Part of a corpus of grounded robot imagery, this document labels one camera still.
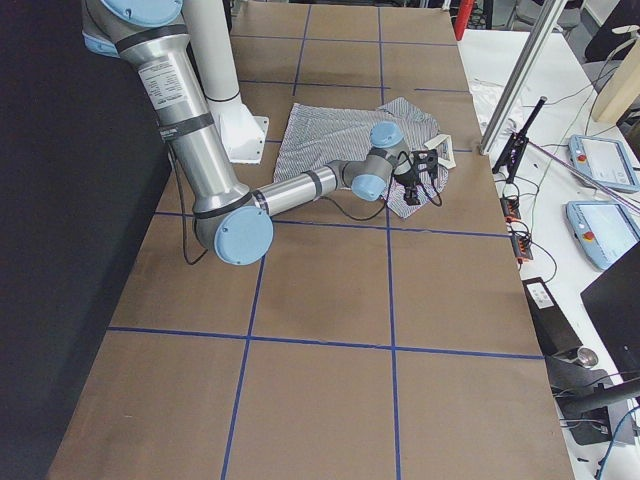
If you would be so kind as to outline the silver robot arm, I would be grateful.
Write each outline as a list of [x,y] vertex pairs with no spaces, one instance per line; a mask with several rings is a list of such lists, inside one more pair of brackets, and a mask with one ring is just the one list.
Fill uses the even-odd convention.
[[269,250],[275,215],[349,189],[375,201],[400,184],[418,200],[415,155],[400,128],[376,124],[361,161],[335,160],[291,179],[251,189],[233,162],[257,159],[267,121],[243,103],[221,1],[86,1],[86,47],[128,62],[155,110],[178,173],[194,195],[194,233],[231,265],[249,265]]

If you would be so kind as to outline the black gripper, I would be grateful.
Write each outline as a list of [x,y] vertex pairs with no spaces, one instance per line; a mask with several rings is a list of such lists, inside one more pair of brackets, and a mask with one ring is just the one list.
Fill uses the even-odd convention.
[[404,187],[403,199],[407,205],[419,204],[417,187],[421,183],[420,174],[411,160],[405,160],[395,169],[394,180]]

